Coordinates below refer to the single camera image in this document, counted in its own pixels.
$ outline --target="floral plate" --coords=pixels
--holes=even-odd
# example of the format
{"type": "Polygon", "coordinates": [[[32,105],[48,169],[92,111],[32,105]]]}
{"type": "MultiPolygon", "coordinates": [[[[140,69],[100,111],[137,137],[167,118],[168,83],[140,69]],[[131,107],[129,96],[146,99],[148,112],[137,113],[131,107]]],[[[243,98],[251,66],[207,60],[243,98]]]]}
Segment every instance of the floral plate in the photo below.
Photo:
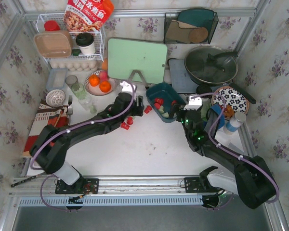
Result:
{"type": "MultiPolygon", "coordinates": [[[[249,101],[237,90],[233,89],[230,86],[224,86],[218,88],[215,93],[222,95],[226,100],[226,105],[231,105],[234,112],[243,112],[247,114],[250,103],[249,101]]],[[[223,100],[221,96],[214,95],[211,100],[212,105],[218,104],[223,106],[223,100]]]]}

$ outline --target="white wire shelf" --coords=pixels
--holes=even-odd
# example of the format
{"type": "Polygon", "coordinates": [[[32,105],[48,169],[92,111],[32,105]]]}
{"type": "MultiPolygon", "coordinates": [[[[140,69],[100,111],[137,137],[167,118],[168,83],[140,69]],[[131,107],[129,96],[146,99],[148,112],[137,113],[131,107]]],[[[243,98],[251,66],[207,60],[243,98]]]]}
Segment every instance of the white wire shelf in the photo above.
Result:
{"type": "MultiPolygon", "coordinates": [[[[44,24],[47,21],[53,20],[56,21],[57,24],[60,26],[61,30],[67,30],[66,26],[63,22],[64,13],[45,13],[40,14],[36,23],[37,31],[43,32],[44,31],[44,24]]],[[[87,31],[88,33],[94,36],[94,45],[95,45],[95,54],[80,54],[79,56],[69,56],[66,58],[44,58],[45,61],[49,62],[51,60],[58,61],[79,61],[79,60],[104,60],[104,48],[105,48],[105,30],[102,27],[99,31],[87,31]]],[[[76,44],[76,36],[82,32],[69,32],[73,39],[73,49],[79,49],[79,46],[76,44]]]]}

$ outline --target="green cutting board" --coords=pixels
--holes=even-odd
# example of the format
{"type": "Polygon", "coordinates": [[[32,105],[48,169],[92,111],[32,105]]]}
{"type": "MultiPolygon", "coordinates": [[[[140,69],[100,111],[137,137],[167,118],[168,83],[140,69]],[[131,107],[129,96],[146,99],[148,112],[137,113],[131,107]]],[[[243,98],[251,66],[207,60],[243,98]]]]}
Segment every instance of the green cutting board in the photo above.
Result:
{"type": "MultiPolygon", "coordinates": [[[[147,83],[161,83],[166,56],[165,44],[111,38],[108,41],[108,75],[128,79],[133,70],[139,70],[147,83]]],[[[132,80],[141,82],[138,74],[132,80]]]]}

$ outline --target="beige plastic container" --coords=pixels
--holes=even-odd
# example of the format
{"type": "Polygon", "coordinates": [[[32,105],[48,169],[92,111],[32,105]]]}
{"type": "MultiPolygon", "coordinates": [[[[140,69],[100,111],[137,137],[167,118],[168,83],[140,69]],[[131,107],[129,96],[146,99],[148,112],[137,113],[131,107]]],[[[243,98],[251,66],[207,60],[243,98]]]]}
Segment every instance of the beige plastic container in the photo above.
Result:
{"type": "Polygon", "coordinates": [[[34,36],[34,43],[45,58],[66,58],[72,54],[73,40],[66,30],[37,34],[34,36]]]}

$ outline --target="red snack bag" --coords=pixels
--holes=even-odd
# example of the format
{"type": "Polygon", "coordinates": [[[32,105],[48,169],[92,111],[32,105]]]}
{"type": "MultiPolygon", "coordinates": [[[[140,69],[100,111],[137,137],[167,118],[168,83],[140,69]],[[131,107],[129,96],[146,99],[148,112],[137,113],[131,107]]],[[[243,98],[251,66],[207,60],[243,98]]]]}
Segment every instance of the red snack bag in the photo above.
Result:
{"type": "Polygon", "coordinates": [[[69,31],[100,30],[113,10],[110,0],[68,0],[63,21],[69,31]]]}

